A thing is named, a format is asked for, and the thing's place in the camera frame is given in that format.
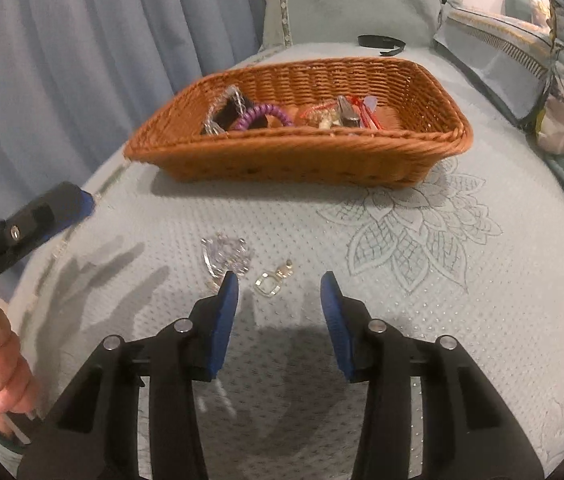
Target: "mattress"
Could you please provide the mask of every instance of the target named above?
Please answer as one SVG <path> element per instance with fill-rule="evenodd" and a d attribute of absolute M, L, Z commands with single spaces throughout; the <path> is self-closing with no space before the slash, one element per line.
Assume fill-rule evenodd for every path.
<path fill-rule="evenodd" d="M 304 44 L 246 64 L 369 55 L 377 51 Z M 200 240 L 223 233 L 254 255 L 225 366 L 195 387 L 211 478 L 350 475 L 366 391 L 345 383 L 332 354 L 319 299 L 326 270 L 404 334 L 456 336 L 550 473 L 564 458 L 564 192 L 452 64 L 426 49 L 402 56 L 438 78 L 475 131 L 472 149 L 412 190 L 179 184 L 113 156 L 87 185 L 97 192 L 92 218 L 36 253 L 11 303 L 44 409 L 105 336 L 155 335 L 209 295 Z M 287 259 L 296 272 L 280 293 L 255 293 L 257 277 Z M 412 384 L 414 476 L 422 409 Z M 147 414 L 142 394 L 140 473 L 150 478 Z"/>

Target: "blue curtain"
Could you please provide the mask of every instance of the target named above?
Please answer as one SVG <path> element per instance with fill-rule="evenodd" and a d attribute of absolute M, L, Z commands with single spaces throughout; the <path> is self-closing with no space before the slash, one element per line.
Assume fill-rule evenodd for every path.
<path fill-rule="evenodd" d="M 264 0 L 0 0 L 0 218 L 84 183 L 174 92 L 254 54 L 263 22 Z"/>

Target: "purple bracelet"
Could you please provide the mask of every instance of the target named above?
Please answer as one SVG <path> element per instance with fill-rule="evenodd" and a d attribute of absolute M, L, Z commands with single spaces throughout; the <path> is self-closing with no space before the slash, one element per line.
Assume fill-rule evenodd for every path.
<path fill-rule="evenodd" d="M 293 126 L 293 121 L 282 111 L 282 108 L 276 105 L 255 105 L 249 108 L 238 119 L 235 129 L 241 132 L 246 131 L 255 119 L 270 115 L 280 119 L 282 126 Z"/>

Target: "wicker basket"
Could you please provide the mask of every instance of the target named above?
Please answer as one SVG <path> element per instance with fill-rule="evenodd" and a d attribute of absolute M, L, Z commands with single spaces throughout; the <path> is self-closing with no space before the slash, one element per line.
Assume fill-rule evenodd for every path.
<path fill-rule="evenodd" d="M 216 96 L 237 85 L 257 103 L 316 104 L 338 94 L 374 95 L 403 129 L 309 126 L 200 135 Z M 473 131 L 440 83 L 401 59 L 339 58 L 260 65 L 205 77 L 158 110 L 124 155 L 180 181 L 277 180 L 413 186 L 442 158 L 465 152 Z"/>

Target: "metal screw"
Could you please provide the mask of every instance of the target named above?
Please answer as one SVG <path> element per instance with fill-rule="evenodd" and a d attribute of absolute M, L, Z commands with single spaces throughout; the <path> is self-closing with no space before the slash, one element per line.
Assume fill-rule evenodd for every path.
<path fill-rule="evenodd" d="M 368 329 L 376 334 L 381 334 L 382 332 L 386 332 L 386 323 L 381 319 L 372 319 L 369 321 Z"/>
<path fill-rule="evenodd" d="M 190 332 L 193 329 L 193 322 L 188 317 L 183 317 L 173 323 L 173 327 L 176 332 L 185 333 Z"/>
<path fill-rule="evenodd" d="M 102 346 L 104 346 L 104 348 L 107 350 L 115 350 L 121 344 L 122 344 L 122 340 L 120 339 L 119 336 L 110 335 L 104 340 Z"/>
<path fill-rule="evenodd" d="M 442 348 L 446 348 L 447 350 L 453 350 L 457 346 L 457 340 L 455 337 L 443 335 L 440 338 L 440 345 L 442 346 Z"/>

